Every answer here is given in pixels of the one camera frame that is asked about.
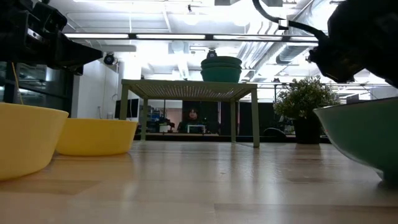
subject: teal bowl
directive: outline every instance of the teal bowl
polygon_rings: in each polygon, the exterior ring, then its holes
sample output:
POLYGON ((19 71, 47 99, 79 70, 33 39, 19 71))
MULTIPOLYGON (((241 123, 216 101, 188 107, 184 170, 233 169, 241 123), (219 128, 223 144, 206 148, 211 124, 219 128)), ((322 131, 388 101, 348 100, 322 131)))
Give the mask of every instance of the teal bowl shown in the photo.
POLYGON ((218 56, 218 57, 206 58, 201 62, 202 65, 206 63, 232 63, 234 65, 241 65, 242 61, 241 59, 236 57, 218 56))
POLYGON ((213 68, 213 67, 231 67, 231 68, 242 69, 240 65, 236 65, 233 63, 214 62, 214 63, 204 63, 203 65, 201 65, 201 69, 213 68))
POLYGON ((231 67, 213 67, 206 68, 200 73, 205 82, 237 83, 241 77, 242 70, 231 67))
POLYGON ((398 183, 398 97, 314 110, 330 142, 346 157, 398 183))

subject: bowl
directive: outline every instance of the bowl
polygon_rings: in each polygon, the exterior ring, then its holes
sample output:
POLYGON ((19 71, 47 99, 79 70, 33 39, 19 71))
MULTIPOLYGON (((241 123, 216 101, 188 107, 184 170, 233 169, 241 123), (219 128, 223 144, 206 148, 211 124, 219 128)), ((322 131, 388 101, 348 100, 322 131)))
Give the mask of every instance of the bowl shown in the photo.
POLYGON ((202 70, 201 76, 205 82, 229 82, 237 83, 242 70, 231 67, 213 67, 202 70))
POLYGON ((231 68, 242 69, 240 65, 236 65, 233 63, 214 62, 214 63, 204 63, 203 65, 201 65, 201 69, 213 68, 213 67, 231 67, 231 68))
POLYGON ((218 56, 218 57, 206 58, 201 62, 202 65, 206 63, 232 63, 235 65, 241 65, 242 61, 241 59, 236 57, 218 56))
POLYGON ((0 180, 47 166, 67 118, 60 110, 0 103, 0 180))
POLYGON ((68 156, 108 156, 128 152, 138 122, 67 119, 57 152, 68 156))
POLYGON ((331 143, 346 157, 398 182, 398 98, 314 110, 331 143))

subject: wooden table surface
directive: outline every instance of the wooden table surface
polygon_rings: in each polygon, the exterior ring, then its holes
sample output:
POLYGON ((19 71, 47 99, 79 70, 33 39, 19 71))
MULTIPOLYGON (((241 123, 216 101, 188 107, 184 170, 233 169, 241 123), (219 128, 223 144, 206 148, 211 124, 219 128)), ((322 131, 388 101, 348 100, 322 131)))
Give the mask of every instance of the wooden table surface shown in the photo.
POLYGON ((135 142, 0 182, 4 224, 398 223, 398 191, 332 145, 135 142))

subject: black cable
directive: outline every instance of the black cable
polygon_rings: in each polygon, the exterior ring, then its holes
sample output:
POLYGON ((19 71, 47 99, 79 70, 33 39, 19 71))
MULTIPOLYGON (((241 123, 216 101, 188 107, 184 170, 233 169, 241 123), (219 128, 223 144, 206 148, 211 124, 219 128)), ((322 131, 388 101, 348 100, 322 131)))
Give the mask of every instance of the black cable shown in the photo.
MULTIPOLYGON (((260 4, 260 0, 252 0, 254 7, 257 9, 257 11, 260 12, 260 14, 262 16, 264 16, 266 19, 270 20, 271 22, 275 22, 279 24, 279 21, 284 20, 282 18, 279 17, 274 17, 270 14, 268 14, 261 6, 260 4)), ((288 25, 294 28, 298 28, 304 31, 309 32, 310 34, 313 34, 318 40, 320 39, 324 39, 326 36, 326 34, 324 34, 321 30, 318 30, 312 26, 306 25, 306 24, 302 24, 300 22, 295 22, 295 21, 288 21, 288 25)))

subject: table leg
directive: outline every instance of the table leg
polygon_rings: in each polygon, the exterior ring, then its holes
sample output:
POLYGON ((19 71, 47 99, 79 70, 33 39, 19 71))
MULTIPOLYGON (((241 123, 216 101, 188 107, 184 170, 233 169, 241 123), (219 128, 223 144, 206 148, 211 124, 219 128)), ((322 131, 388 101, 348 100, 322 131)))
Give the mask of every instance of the table leg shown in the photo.
POLYGON ((141 124, 141 141, 145 141, 147 134, 147 116, 148 116, 148 99, 144 98, 144 106, 142 109, 142 124, 141 124))
POLYGON ((231 142, 236 143, 236 110, 235 101, 231 101, 231 142))
POLYGON ((126 120, 126 118, 127 118, 128 97, 129 97, 129 86, 123 85, 122 86, 122 97, 121 97, 121 102, 120 102, 120 115, 119 115, 120 120, 126 120))
POLYGON ((253 147, 260 147, 259 105, 257 89, 251 90, 251 117, 253 125, 253 147))

